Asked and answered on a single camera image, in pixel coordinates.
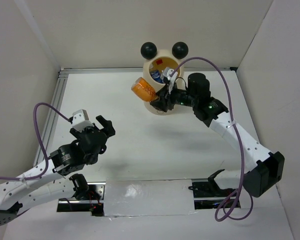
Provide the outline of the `blue-label clear bottle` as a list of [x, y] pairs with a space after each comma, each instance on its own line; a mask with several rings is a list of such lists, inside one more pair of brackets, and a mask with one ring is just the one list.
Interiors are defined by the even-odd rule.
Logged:
[[160, 84], [163, 83], [163, 80], [161, 79], [161, 73], [159, 70], [153, 70], [153, 71], [150, 71], [149, 73], [154, 81], [156, 81], [157, 83], [160, 83]]

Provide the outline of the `orange plastic bottle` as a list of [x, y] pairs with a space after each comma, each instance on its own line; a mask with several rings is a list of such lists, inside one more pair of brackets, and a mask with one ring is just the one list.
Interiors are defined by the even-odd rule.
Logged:
[[131, 90], [144, 102], [152, 102], [158, 98], [155, 89], [143, 77], [139, 77], [135, 81]]

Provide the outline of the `red-label red-cap bottle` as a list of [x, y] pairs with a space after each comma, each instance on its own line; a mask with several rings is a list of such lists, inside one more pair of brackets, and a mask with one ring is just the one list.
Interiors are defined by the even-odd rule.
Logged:
[[155, 63], [156, 63], [157, 65], [161, 65], [161, 64], [163, 63], [163, 60], [162, 60], [162, 59], [157, 59], [157, 60], [155, 61]]

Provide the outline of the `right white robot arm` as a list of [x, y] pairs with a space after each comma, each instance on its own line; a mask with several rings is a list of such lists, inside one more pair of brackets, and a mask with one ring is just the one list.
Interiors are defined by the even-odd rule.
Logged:
[[171, 111], [175, 105], [191, 107], [201, 122], [243, 154], [246, 172], [242, 185], [250, 195], [259, 198], [282, 179], [283, 154], [271, 152], [231, 118], [228, 107], [211, 95], [210, 82], [203, 73], [190, 74], [185, 89], [177, 87], [176, 76], [164, 73], [161, 79], [164, 86], [150, 105], [163, 112]]

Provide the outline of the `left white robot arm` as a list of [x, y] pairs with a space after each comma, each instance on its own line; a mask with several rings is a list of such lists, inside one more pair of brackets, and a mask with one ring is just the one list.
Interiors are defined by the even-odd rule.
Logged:
[[79, 171], [98, 161], [106, 149], [108, 138], [116, 131], [110, 120], [101, 115], [94, 123], [78, 131], [70, 129], [75, 140], [60, 146], [50, 154], [48, 162], [41, 162], [18, 177], [0, 184], [0, 227], [13, 221], [27, 210], [57, 199], [82, 200], [89, 193], [89, 185]]

